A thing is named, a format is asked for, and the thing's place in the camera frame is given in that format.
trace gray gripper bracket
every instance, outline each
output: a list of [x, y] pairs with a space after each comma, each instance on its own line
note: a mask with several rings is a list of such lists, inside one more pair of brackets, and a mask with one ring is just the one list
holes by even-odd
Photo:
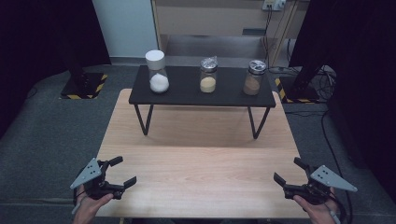
[[85, 184], [86, 182], [96, 178], [101, 174], [100, 167], [96, 158], [93, 158], [88, 165], [85, 166], [84, 170], [78, 175], [76, 180], [70, 186], [70, 189], [75, 189], [76, 187]]
[[337, 189], [344, 189], [354, 192], [358, 191], [355, 186], [349, 184], [349, 182], [327, 168], [325, 165], [320, 166], [314, 173], [312, 173], [311, 178], [317, 180], [327, 187], [334, 187]]

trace cable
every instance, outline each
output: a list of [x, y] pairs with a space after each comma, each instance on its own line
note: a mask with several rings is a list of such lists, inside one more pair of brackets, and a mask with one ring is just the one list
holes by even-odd
[[[321, 128], [322, 128], [322, 131], [323, 131], [323, 136], [324, 136], [324, 138], [325, 138], [325, 140], [326, 140], [327, 145], [329, 146], [330, 152], [332, 153], [332, 157], [334, 158], [335, 165], [337, 166], [338, 173], [340, 174], [340, 176], [341, 176], [342, 178], [344, 178], [344, 177], [343, 177], [343, 173], [341, 172], [340, 165], [339, 165], [339, 163], [338, 163], [337, 158], [335, 157], [334, 150], [333, 150], [333, 148], [332, 148], [332, 145], [330, 144], [329, 138], [327, 137], [326, 130], [325, 130], [325, 128], [324, 128], [324, 117], [327, 115], [328, 112], [329, 112], [329, 110], [327, 110], [327, 111], [323, 114], [323, 116], [322, 116], [322, 118], [321, 118], [321, 120], [320, 120], [320, 124], [321, 124]], [[353, 221], [352, 201], [350, 201], [349, 193], [348, 193], [347, 191], [345, 191], [345, 193], [346, 193], [346, 200], [347, 200], [348, 207], [349, 207], [349, 220], [347, 221], [347, 223], [350, 224], [350, 223], [352, 223], [352, 221]]]
[[37, 94], [37, 88], [33, 87], [29, 92], [28, 95], [26, 96], [26, 100], [29, 100], [30, 98], [34, 97]]
[[323, 114], [315, 114], [315, 113], [325, 113], [326, 111], [293, 111], [293, 112], [285, 112], [285, 114], [296, 115], [300, 117], [311, 117], [311, 116], [323, 116]]
[[344, 205], [340, 201], [338, 201], [338, 199], [336, 199], [335, 197], [329, 195], [329, 199], [335, 202], [337, 206], [340, 208], [340, 221], [342, 223], [346, 219], [347, 210], [345, 209]]
[[[271, 71], [271, 69], [275, 69], [275, 68], [277, 68], [277, 69], [282, 69], [282, 70], [286, 69], [286, 70], [288, 70], [289, 72], [276, 72], [276, 71]], [[298, 73], [299, 73], [299, 71], [296, 70], [296, 69], [293, 68], [293, 67], [282, 67], [282, 66], [268, 67], [268, 71], [269, 71], [270, 73], [272, 73], [272, 74], [285, 74], [285, 75], [291, 75], [291, 76], [297, 76]]]
[[290, 41], [291, 39], [288, 40], [288, 46], [286, 47], [286, 57], [288, 58], [288, 63], [290, 63], [291, 55], [290, 55]]
[[317, 74], [317, 76], [320, 76], [320, 79], [318, 82], [319, 88], [316, 91], [322, 99], [328, 101], [330, 100], [330, 98], [332, 97], [332, 93], [334, 92], [336, 77], [331, 74], [331, 72], [326, 71], [325, 66], [326, 65], [323, 65]]
[[269, 53], [269, 45], [268, 45], [268, 26], [270, 25], [271, 22], [271, 18], [272, 18], [272, 6], [268, 6], [269, 11], [267, 14], [267, 21], [265, 23], [265, 35], [263, 37], [262, 43], [264, 44], [264, 48], [265, 48], [265, 60], [267, 61], [267, 64], [270, 64], [270, 53]]
[[76, 196], [76, 198], [78, 198], [78, 196], [81, 195], [81, 194], [83, 194], [83, 193], [85, 193], [85, 190], [83, 190], [80, 194], [78, 194], [78, 195]]
[[274, 32], [274, 37], [273, 37], [273, 39], [275, 39], [275, 36], [276, 36], [276, 34], [277, 34], [277, 31], [279, 30], [279, 27], [280, 27], [280, 23], [282, 22], [283, 17], [285, 16], [286, 10], [282, 10], [282, 11], [283, 11], [282, 17], [280, 17], [279, 23], [277, 24], [276, 31]]
[[23, 198], [23, 199], [0, 199], [1, 203], [54, 203], [54, 204], [71, 204], [72, 199], [64, 198]]
[[332, 220], [334, 220], [335, 224], [341, 224], [340, 219], [338, 219], [338, 217], [337, 217], [337, 215], [334, 213], [334, 211], [333, 211], [326, 203], [325, 203], [324, 205], [325, 205], [325, 206], [327, 207], [327, 209], [329, 210], [330, 215], [332, 216]]

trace white wall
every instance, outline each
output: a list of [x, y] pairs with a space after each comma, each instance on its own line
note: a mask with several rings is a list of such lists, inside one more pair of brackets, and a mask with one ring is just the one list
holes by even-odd
[[149, 0], [93, 0], [110, 57], [144, 58], [157, 49]]

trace glass jar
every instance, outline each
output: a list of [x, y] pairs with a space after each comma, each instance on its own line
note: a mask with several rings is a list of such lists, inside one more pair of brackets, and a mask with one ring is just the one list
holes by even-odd
[[247, 76], [245, 79], [244, 93], [247, 95], [257, 95], [262, 84], [266, 64], [259, 60], [253, 60], [248, 64]]
[[200, 88], [202, 92], [213, 92], [216, 88], [218, 75], [217, 57], [206, 58], [201, 61], [201, 81]]
[[168, 75], [166, 75], [165, 68], [159, 70], [148, 70], [149, 72], [149, 87], [152, 91], [163, 93], [169, 88]]

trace gray floor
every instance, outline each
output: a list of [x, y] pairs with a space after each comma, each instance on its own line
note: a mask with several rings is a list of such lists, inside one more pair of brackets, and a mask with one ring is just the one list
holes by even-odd
[[[247, 67], [250, 60], [263, 59], [264, 52], [258, 37], [172, 36], [166, 61], [167, 65], [198, 66], [204, 57], [214, 55], [219, 57], [219, 66]], [[120, 90], [132, 88], [137, 66], [144, 63], [142, 59], [115, 58], [113, 65], [87, 68], [108, 74], [95, 100], [60, 100], [59, 93], [69, 78], [67, 72], [35, 85], [32, 94], [36, 94], [26, 100], [0, 140], [0, 223], [71, 222], [68, 187], [79, 168], [97, 154]], [[285, 50], [277, 65], [288, 65]], [[289, 73], [288, 69], [272, 70]], [[268, 74], [274, 91], [278, 76], [288, 75]], [[321, 125], [326, 104], [283, 106], [301, 158], [312, 165], [325, 164], [336, 172]], [[359, 189], [350, 193], [353, 223], [396, 223], [396, 206], [387, 193], [369, 170], [353, 166], [332, 121], [325, 117], [323, 123], [345, 179]], [[336, 194], [348, 210], [345, 193], [337, 190]], [[278, 221], [309, 223], [306, 219]], [[96, 223], [120, 220], [99, 217]]]

